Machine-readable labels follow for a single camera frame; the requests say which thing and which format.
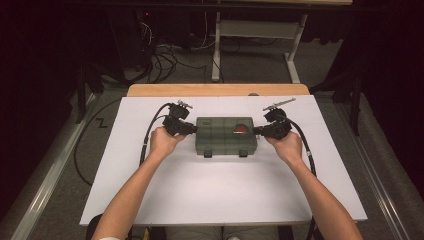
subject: wire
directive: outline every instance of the wire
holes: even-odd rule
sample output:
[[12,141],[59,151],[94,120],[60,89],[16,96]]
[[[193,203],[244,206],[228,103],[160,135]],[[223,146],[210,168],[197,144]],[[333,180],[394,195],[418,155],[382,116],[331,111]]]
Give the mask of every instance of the wire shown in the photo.
[[209,45],[207,45],[207,46],[204,46],[204,47],[198,47],[198,48],[192,48],[192,50],[200,50],[200,49],[210,48],[210,47],[212,47],[214,44],[215,44],[215,41],[212,41],[212,43],[210,43],[210,44],[209,44]]
[[[177,69],[177,65],[182,65],[184,67],[192,68],[192,69],[203,69],[203,75],[206,75],[207,66],[190,66],[185,63],[182,63],[178,60],[178,58],[175,56],[174,52],[172,51],[172,45],[157,45],[156,47],[156,53],[153,54],[153,57],[156,58],[156,62],[153,64],[156,69],[159,70],[159,74],[156,76],[154,80],[151,80],[151,74],[149,74],[149,77],[147,79],[147,83],[159,83],[161,81],[166,80],[169,76],[171,76]],[[164,51],[158,51],[160,48],[165,48]],[[169,67],[164,67],[162,63],[169,64]],[[163,70],[168,70],[165,76],[162,76]]]
[[202,45],[200,46],[200,47],[195,47],[194,49],[202,49],[203,48],[203,46],[205,45],[205,43],[206,43],[206,38],[207,38],[207,36],[208,36],[208,18],[206,17],[206,12],[205,12],[205,37],[203,38],[203,43],[202,43]]
[[251,39],[251,38],[247,38],[247,39],[241,38],[241,39],[239,39],[239,41],[244,42],[244,43],[250,43],[250,44],[253,44],[253,45],[259,45],[259,46],[273,45],[275,43],[278,43],[278,42],[281,42],[282,41],[281,38],[274,38],[273,40],[271,40],[268,43],[260,43],[260,42],[255,42],[255,41],[251,41],[251,40],[248,40],[248,39]]
[[[292,120],[290,120],[289,118],[287,118],[286,116],[277,114],[277,116],[284,118],[285,120],[287,120],[289,123],[291,123],[296,130],[299,132],[300,137],[302,138],[303,144],[305,145],[305,150],[306,150],[306,154],[308,155],[308,159],[309,159],[309,165],[311,167],[311,172],[312,174],[314,174],[314,176],[317,176],[316,173],[316,169],[315,169],[315,163],[314,163],[314,159],[312,157],[312,153],[311,153],[311,149],[309,148],[309,144],[308,141],[306,141],[306,137],[305,134],[303,133],[302,129],[299,127],[299,125],[297,125],[295,122],[293,122]],[[311,219],[311,223],[309,225],[309,230],[308,230],[308,235],[306,237],[307,240],[310,240],[312,238],[313,232],[315,230],[315,219],[314,216],[312,216]]]
[[152,43],[152,29],[149,27],[149,25],[145,24],[144,22],[139,22],[140,24],[142,24],[146,29],[149,30],[149,44],[147,46],[150,46],[150,44]]
[[228,50],[220,49],[221,52],[223,52],[223,53],[237,53],[237,52],[240,51],[240,48],[241,48],[240,38],[226,37],[224,39],[228,39],[228,40],[231,40],[231,41],[236,42],[237,43],[237,49],[236,50],[233,50],[233,51],[228,51]]
[[221,68],[218,66],[218,64],[216,64],[215,59],[212,58],[212,61],[213,61],[213,64],[218,68],[219,75],[221,76],[221,79],[222,79],[222,83],[225,83],[224,82],[224,74],[222,74]]
[[162,109],[164,109],[167,106],[171,107],[172,103],[165,103],[164,105],[162,105],[162,107],[160,107],[159,110],[156,112],[155,116],[153,117],[152,121],[150,122],[149,127],[147,128],[146,136],[144,136],[143,148],[141,149],[140,164],[139,165],[141,165],[144,162],[144,159],[146,157],[146,149],[147,149],[147,143],[149,142],[150,130],[152,129],[152,126],[156,122],[156,120],[158,120],[160,118],[160,117],[158,117],[159,113],[162,111]]
[[78,137],[78,139],[77,139],[77,141],[76,141],[76,144],[75,144],[75,148],[74,148],[74,154],[73,154],[73,157],[74,157],[74,165],[75,165],[75,170],[77,171],[77,173],[78,173],[78,176],[81,178],[81,180],[83,181],[83,182],[85,182],[87,185],[89,185],[89,186],[93,186],[93,183],[91,183],[90,181],[88,181],[83,175],[82,175],[82,173],[81,173],[81,171],[80,171],[80,169],[79,169],[79,166],[78,166],[78,161],[77,161],[77,151],[78,151],[78,146],[79,146],[79,144],[80,144],[80,142],[81,142],[81,139],[82,139],[82,137],[84,136],[84,133],[85,133],[85,131],[87,130],[87,128],[88,128],[88,126],[90,125],[90,123],[94,120],[94,118],[100,113],[100,112],[102,112],[103,110],[105,110],[107,107],[109,107],[109,106],[111,106],[112,104],[114,104],[114,103],[116,103],[116,102],[119,102],[119,101],[121,101],[121,99],[122,98],[120,98],[120,99],[116,99],[116,100],[114,100],[114,101],[112,101],[112,102],[110,102],[110,103],[108,103],[107,105],[105,105],[104,107],[102,107],[102,108],[100,108],[91,118],[90,118],[90,120],[87,122],[87,124],[84,126],[84,128],[83,128],[83,130],[81,131],[81,134],[79,135],[79,137]]

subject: person's right hand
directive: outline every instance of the person's right hand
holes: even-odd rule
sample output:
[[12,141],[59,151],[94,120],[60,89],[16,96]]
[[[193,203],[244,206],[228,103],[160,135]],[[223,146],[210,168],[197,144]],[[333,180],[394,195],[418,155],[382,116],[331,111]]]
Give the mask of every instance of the person's right hand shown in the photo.
[[150,154],[157,154],[164,159],[185,137],[185,135],[171,136],[164,127],[158,127],[151,133]]
[[272,146],[274,146],[277,155],[289,166],[296,162],[302,162],[302,139],[297,133],[289,132],[287,136],[281,140],[275,138],[265,138]]

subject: robotic device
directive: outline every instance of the robotic device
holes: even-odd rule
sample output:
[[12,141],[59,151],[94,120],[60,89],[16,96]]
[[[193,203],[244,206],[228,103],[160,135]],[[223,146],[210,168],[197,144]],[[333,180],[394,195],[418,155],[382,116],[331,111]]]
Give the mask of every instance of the robotic device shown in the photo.
[[192,123],[180,120],[180,118],[185,120],[190,113],[187,108],[193,107],[181,100],[178,101],[178,105],[170,104],[169,115],[165,116],[165,120],[162,123],[170,135],[174,136],[177,133],[188,135],[197,132],[197,127]]
[[270,124],[258,127],[253,126],[251,117],[198,117],[195,126],[183,121],[190,113],[187,108],[193,108],[192,106],[181,100],[177,104],[166,103],[153,117],[146,133],[140,164],[144,161],[150,129],[159,118],[160,111],[167,106],[169,107],[169,114],[164,116],[165,119],[162,123],[166,131],[172,136],[196,133],[196,152],[205,158],[211,158],[213,155],[239,155],[239,157],[253,155],[258,145],[256,135],[279,140],[287,136],[292,125],[299,131],[309,156],[311,155],[309,147],[301,129],[287,118],[283,109],[279,108],[279,106],[294,100],[296,99],[292,98],[264,108],[264,111],[269,110],[264,116]]
[[261,127],[254,127],[253,132],[256,135],[272,137],[278,140],[287,136],[289,131],[292,129],[289,122],[290,120],[288,120],[287,114],[284,112],[284,110],[278,107],[294,100],[296,99],[292,98],[290,100],[276,103],[264,108],[264,111],[270,110],[267,114],[265,114],[265,119],[271,124]]

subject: wooden table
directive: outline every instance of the wooden table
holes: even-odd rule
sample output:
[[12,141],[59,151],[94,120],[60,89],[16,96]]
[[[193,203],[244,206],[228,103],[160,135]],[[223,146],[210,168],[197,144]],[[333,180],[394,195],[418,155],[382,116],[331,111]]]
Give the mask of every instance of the wooden table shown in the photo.
[[309,95],[304,84],[134,84],[127,97]]

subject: white tabletop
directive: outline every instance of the white tabletop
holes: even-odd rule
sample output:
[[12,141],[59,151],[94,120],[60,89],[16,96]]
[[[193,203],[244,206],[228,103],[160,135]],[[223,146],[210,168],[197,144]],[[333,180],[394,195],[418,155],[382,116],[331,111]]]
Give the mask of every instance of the white tabletop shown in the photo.
[[[346,168],[313,96],[293,96],[283,106],[303,130],[315,159],[319,180],[346,207],[354,220],[367,219]],[[81,225],[103,213],[137,169],[144,135],[160,106],[179,99],[192,105],[186,121],[196,117],[252,117],[268,124],[262,109],[291,96],[254,97],[127,97],[123,98],[100,163]],[[154,126],[160,126],[158,120]],[[195,136],[179,143],[158,168],[143,199],[135,224],[244,225],[295,224],[310,221],[304,194],[285,163],[264,138],[254,155],[196,155]]]

